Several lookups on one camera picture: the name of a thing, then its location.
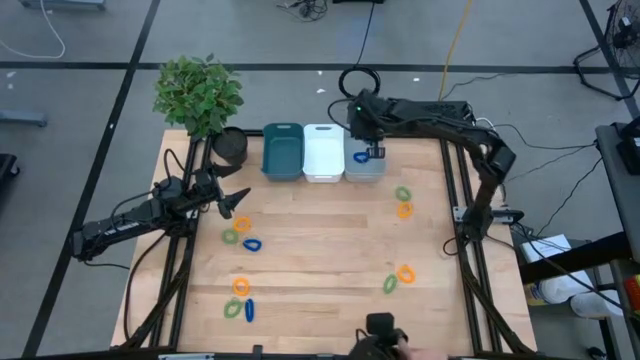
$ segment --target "green leaves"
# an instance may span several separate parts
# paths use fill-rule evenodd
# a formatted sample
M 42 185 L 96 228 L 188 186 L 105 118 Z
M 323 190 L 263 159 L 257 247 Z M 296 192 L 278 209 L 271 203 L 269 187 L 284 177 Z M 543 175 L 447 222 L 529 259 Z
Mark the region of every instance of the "green leaves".
M 220 63 L 180 56 L 160 68 L 155 84 L 157 97 L 153 111 L 163 113 L 165 121 L 182 124 L 191 135 L 220 133 L 229 116 L 244 104 L 239 95 L 242 84 L 231 80 L 230 72 Z

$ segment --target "orange ring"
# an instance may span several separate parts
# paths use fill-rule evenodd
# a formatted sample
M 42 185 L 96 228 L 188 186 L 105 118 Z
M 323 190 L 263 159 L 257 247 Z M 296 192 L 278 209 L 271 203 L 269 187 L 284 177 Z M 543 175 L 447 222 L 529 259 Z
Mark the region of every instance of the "orange ring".
M 408 218 L 413 214 L 413 205 L 410 202 L 403 202 L 398 205 L 398 217 L 399 218 Z
M 238 285 L 242 284 L 244 290 L 238 289 Z M 245 278 L 236 278 L 233 280 L 233 292 L 238 296 L 247 296 L 249 295 L 249 280 Z
M 404 277 L 404 274 L 409 274 L 409 278 Z M 398 272 L 396 273 L 398 280 L 402 281 L 405 284 L 411 284 L 416 281 L 416 273 L 409 265 L 402 265 Z
M 233 230 L 237 232 L 247 232 L 251 230 L 251 219 L 246 216 L 237 218 L 236 221 L 233 222 Z

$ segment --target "white cable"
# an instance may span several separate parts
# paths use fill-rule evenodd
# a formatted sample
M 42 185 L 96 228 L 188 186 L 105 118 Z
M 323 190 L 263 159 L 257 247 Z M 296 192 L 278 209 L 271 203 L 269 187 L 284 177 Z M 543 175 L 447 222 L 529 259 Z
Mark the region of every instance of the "white cable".
M 486 122 L 487 124 L 489 124 L 489 126 L 491 126 L 491 129 L 492 129 L 492 130 L 495 130 L 495 129 L 496 129 L 496 128 L 495 128 L 495 126 L 493 126 L 493 123 L 491 122 L 491 120 L 489 120 L 489 119 L 487 119 L 487 118 L 477 118 L 477 119 L 476 119 L 476 122 L 478 122 L 478 121 L 484 121 L 484 122 Z
M 42 15 L 44 15 L 44 19 L 47 20 L 47 24 L 49 24 L 49 28 L 51 28 L 51 31 L 53 32 L 53 34 L 56 36 L 56 38 L 58 38 L 58 41 L 60 42 L 60 45 L 62 45 L 62 50 L 60 51 L 60 55 L 51 56 L 51 55 L 29 55 L 29 54 L 25 54 L 25 53 L 20 52 L 18 50 L 12 49 L 9 45 L 5 44 L 4 41 L 2 41 L 2 39 L 0 39 L 0 45 L 2 45 L 5 49 L 9 50 L 10 52 L 12 52 L 12 53 L 14 53 L 16 55 L 24 56 L 24 57 L 27 57 L 27 58 L 30 58 L 30 59 L 60 59 L 61 57 L 64 56 L 64 53 L 67 51 L 67 47 L 64 45 L 64 41 L 62 41 L 62 38 L 60 38 L 60 35 L 56 31 L 56 29 L 54 29 L 53 25 L 51 25 L 51 20 L 49 20 L 49 16 L 47 16 L 47 11 L 44 8 L 44 0 L 40 0 L 40 8 L 42 8 Z

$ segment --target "yellow cable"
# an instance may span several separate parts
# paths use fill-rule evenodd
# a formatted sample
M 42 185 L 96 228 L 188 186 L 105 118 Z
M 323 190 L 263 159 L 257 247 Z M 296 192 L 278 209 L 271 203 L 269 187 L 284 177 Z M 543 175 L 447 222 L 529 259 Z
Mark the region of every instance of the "yellow cable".
M 447 61 L 444 64 L 444 71 L 442 72 L 442 82 L 440 83 L 440 93 L 438 94 L 438 101 L 442 101 L 442 94 L 444 93 L 444 88 L 447 85 L 447 70 L 449 70 L 449 63 L 451 62 L 451 57 L 453 56 L 453 49 L 455 49 L 456 47 L 456 43 L 458 42 L 458 38 L 460 37 L 460 33 L 462 32 L 462 28 L 464 27 L 464 23 L 465 21 L 467 21 L 467 15 L 469 15 L 469 10 L 471 9 L 472 2 L 473 0 L 467 0 L 467 5 L 464 7 L 464 14 L 462 15 L 462 19 L 460 19 L 460 25 L 458 25 L 458 30 L 456 31 L 456 36 L 454 36 L 451 47 L 449 48 Z

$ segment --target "black pot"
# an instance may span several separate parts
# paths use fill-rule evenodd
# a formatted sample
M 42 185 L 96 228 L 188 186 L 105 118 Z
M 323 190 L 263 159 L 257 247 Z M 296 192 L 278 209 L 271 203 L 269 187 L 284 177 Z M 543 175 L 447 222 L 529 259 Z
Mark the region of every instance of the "black pot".
M 247 160 L 247 135 L 237 127 L 227 127 L 214 136 L 211 148 L 229 165 L 242 165 Z

